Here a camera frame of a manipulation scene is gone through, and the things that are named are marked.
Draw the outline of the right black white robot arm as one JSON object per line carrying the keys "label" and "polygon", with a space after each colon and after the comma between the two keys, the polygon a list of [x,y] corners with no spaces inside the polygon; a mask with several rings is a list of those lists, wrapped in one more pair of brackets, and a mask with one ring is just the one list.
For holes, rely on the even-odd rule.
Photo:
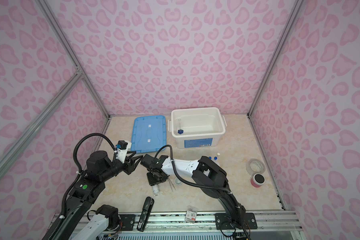
{"label": "right black white robot arm", "polygon": [[176,176],[182,183],[199,188],[207,196],[217,199],[223,206],[225,213],[216,214],[216,225],[219,230],[258,228],[255,215],[247,213],[233,195],[229,187],[227,173],[213,160],[202,156],[199,160],[172,160],[169,156],[154,158],[145,155],[141,160],[147,172],[150,186],[167,181],[169,176]]}

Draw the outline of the white blue small bottle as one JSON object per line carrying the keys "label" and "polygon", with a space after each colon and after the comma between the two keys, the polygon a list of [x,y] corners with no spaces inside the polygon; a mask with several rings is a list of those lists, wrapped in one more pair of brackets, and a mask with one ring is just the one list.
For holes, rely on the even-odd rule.
{"label": "white blue small bottle", "polygon": [[158,185],[154,185],[152,186],[152,189],[153,189],[153,194],[155,196],[158,196],[160,194],[160,189],[159,189],[159,186]]}

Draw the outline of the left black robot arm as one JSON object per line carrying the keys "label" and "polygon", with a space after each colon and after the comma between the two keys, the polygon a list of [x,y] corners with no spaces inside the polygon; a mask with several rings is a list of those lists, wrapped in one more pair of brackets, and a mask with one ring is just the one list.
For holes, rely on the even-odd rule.
{"label": "left black robot arm", "polygon": [[121,172],[130,175],[143,156],[129,157],[124,163],[109,159],[105,151],[96,151],[87,160],[85,173],[69,188],[63,197],[61,216],[49,228],[44,240],[67,240],[85,213],[105,189],[105,182]]}

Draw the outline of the blue base glass funnel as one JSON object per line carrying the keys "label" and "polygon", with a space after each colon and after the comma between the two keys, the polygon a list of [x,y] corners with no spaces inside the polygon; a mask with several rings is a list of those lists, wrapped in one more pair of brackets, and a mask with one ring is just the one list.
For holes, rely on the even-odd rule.
{"label": "blue base glass funnel", "polygon": [[177,119],[177,124],[178,124],[178,135],[182,135],[184,133],[184,130],[182,128],[182,120],[181,119]]}

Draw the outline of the metal tweezers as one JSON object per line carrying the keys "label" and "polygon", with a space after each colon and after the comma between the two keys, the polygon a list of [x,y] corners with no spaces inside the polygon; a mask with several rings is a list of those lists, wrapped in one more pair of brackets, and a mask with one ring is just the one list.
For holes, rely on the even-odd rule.
{"label": "metal tweezers", "polygon": [[172,182],[170,182],[170,188],[171,188],[172,192],[174,192],[176,190],[176,188]]}

